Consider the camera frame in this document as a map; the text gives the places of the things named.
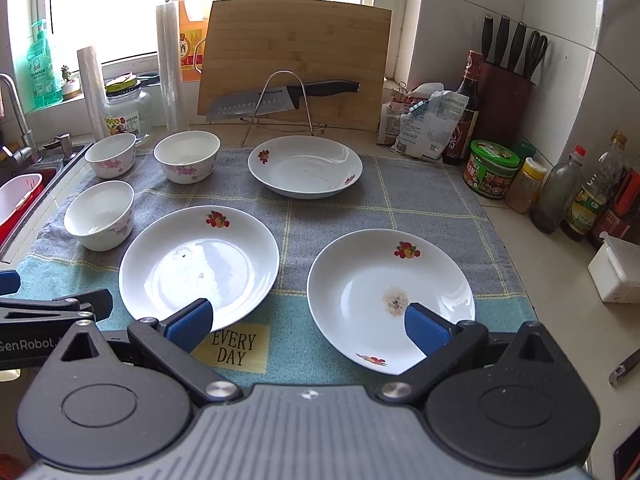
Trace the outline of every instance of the white plastic box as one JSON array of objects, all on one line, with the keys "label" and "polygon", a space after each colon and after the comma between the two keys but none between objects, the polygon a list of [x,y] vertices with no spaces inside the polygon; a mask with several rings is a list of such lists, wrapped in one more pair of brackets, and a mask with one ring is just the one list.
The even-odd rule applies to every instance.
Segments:
[{"label": "white plastic box", "polygon": [[640,246],[600,235],[604,243],[589,263],[602,301],[609,303],[640,303]]}]

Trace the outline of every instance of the metal faucet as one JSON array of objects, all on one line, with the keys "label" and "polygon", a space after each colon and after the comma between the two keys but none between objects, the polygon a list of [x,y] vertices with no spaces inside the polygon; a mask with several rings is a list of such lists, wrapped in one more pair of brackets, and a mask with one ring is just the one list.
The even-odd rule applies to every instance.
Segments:
[{"label": "metal faucet", "polygon": [[[19,148],[15,153],[11,153],[10,150],[5,146],[2,146],[0,150],[3,150],[5,153],[11,153],[11,158],[16,161],[18,166],[35,164],[38,160],[40,160],[40,153],[38,152],[38,145],[33,139],[31,129],[27,125],[27,119],[24,117],[22,105],[20,104],[20,99],[18,99],[18,92],[15,89],[14,80],[11,79],[11,77],[9,77],[7,74],[0,73],[0,83],[4,83],[9,91],[9,99],[11,99],[15,118],[18,121],[18,126],[20,126],[20,131],[22,133],[20,138],[22,139],[22,143],[24,145],[23,148]],[[2,95],[0,94],[0,118],[2,117],[4,117],[4,107],[2,106]]]}]

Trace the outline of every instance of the blue gripper pad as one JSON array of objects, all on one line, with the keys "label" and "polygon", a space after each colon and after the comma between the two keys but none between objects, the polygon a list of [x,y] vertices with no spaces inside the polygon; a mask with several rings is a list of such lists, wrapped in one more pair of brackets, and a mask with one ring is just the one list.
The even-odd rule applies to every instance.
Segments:
[{"label": "blue gripper pad", "polygon": [[20,274],[15,270],[0,270],[0,296],[20,290]]},{"label": "blue gripper pad", "polygon": [[211,332],[213,307],[203,298],[194,301],[161,321],[164,336],[173,344],[191,352]]},{"label": "blue gripper pad", "polygon": [[420,303],[411,303],[404,312],[404,331],[427,357],[451,341],[456,329]]}]

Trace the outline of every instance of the green can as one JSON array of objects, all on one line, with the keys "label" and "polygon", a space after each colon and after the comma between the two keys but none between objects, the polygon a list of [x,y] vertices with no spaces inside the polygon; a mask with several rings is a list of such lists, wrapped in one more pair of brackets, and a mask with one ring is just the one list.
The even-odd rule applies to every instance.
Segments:
[{"label": "green can", "polygon": [[520,157],[509,148],[490,140],[473,140],[464,179],[482,196],[503,198],[519,167]]}]

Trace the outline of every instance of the plastic wrap roll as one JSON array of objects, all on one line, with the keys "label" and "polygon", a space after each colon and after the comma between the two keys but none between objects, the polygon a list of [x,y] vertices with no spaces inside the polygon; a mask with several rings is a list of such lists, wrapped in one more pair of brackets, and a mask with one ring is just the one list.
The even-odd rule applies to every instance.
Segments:
[{"label": "plastic wrap roll", "polygon": [[158,69],[162,90],[162,107],[169,134],[189,129],[184,114],[182,73],[180,72],[180,29],[178,28],[178,2],[156,7],[158,31]]},{"label": "plastic wrap roll", "polygon": [[96,142],[109,137],[109,129],[104,122],[104,104],[107,96],[104,93],[104,79],[102,66],[98,62],[94,46],[78,50],[78,65],[80,67],[80,81],[84,92],[84,104],[89,115],[89,123],[94,132]]}]

